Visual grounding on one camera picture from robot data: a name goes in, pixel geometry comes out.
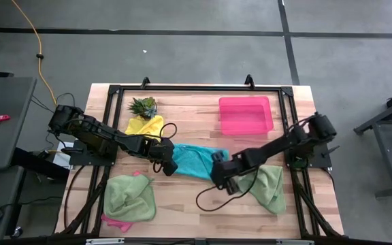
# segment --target gray floor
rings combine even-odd
[[[282,30],[276,0],[18,2],[38,27]],[[284,0],[284,3],[291,31],[392,33],[390,0]],[[0,26],[28,27],[6,0],[0,1]],[[149,76],[152,82],[240,84],[246,74],[252,74],[258,84],[291,84],[283,37],[53,34],[41,37],[44,75],[56,94],[73,93],[81,108],[91,83],[141,82],[144,76]],[[339,133],[330,145],[341,145],[331,158],[346,235],[392,242],[392,197],[379,201],[374,198],[376,191],[391,186],[376,140],[371,132],[359,137],[352,131],[383,110],[385,101],[392,97],[392,39],[293,38],[292,43],[300,83],[312,87],[318,111],[328,115]],[[37,77],[36,53],[34,35],[0,33],[0,71]],[[37,84],[35,95],[52,105],[42,83]],[[70,98],[63,99],[70,103]],[[27,150],[47,147],[44,138],[50,116],[31,105],[19,146]],[[36,185],[62,191],[61,185]],[[29,219],[37,208],[32,206],[24,211],[21,221],[29,230],[25,235],[52,232],[56,214],[52,215],[50,210],[49,215],[43,213],[47,218]]]

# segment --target pink plastic bin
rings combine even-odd
[[[220,129],[225,135],[260,134],[273,129],[267,97],[223,97],[218,104]]]

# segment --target gray table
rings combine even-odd
[[[0,115],[10,116],[9,120],[0,123],[0,206],[13,204],[4,208],[0,239],[11,235],[16,226],[25,168],[56,179],[67,179],[69,173],[67,169],[16,147],[35,85],[33,78],[0,78]]]

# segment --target wooden tabletop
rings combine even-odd
[[[102,119],[109,85],[92,84],[85,114],[94,116],[97,120]],[[315,106],[311,88],[293,86],[293,91],[299,119],[312,115],[315,112]],[[165,123],[177,125],[178,132],[171,139],[175,144],[226,148],[229,154],[233,154],[248,147],[260,147],[283,135],[279,100],[274,92],[125,91],[118,127],[121,131],[125,131],[128,119],[133,116],[127,109],[132,98],[150,96],[156,99],[158,113],[163,116]],[[218,99],[240,96],[267,96],[269,98],[274,120],[273,131],[267,135],[245,136],[228,136],[220,132]],[[114,98],[109,125],[114,117],[115,101],[116,98]],[[287,102],[286,100],[285,104],[291,124],[291,113]],[[166,128],[165,135],[172,131],[173,127]],[[284,167],[283,153],[268,159],[266,164]],[[68,223],[74,219],[86,201],[92,169],[92,167],[85,167],[73,184],[67,206]],[[156,174],[152,170],[152,164],[147,160],[130,157],[119,150],[110,177],[122,174],[132,175],[135,171],[154,179],[151,185],[154,189],[157,215],[152,221],[134,224],[126,233],[102,222],[101,237],[300,238],[291,176],[286,167],[284,167],[284,194],[287,211],[279,215],[271,214],[261,207],[252,195],[233,200],[215,212],[204,212],[196,206],[195,198],[200,191],[213,185],[210,181],[178,174],[167,177],[163,172]],[[74,174],[75,170],[71,171],[66,191]],[[309,175],[317,208],[336,231],[343,233],[331,179],[320,169],[309,169]],[[229,198],[226,191],[212,190],[204,193],[199,198],[199,202],[204,208],[210,209],[219,206]],[[91,212],[89,231],[94,223],[96,209],[95,204]],[[308,231],[311,232],[309,211],[304,208],[304,212]],[[63,230],[63,206],[60,210],[56,232],[61,230]]]

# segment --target pink cloth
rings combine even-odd
[[[140,174],[141,173],[139,173],[138,171],[135,171],[133,176],[137,176]],[[101,220],[107,222],[108,226],[118,227],[123,233],[127,232],[129,230],[129,228],[131,228],[133,223],[135,223],[135,222],[124,222],[124,221],[114,220],[114,219],[108,218],[105,214],[101,215]]]

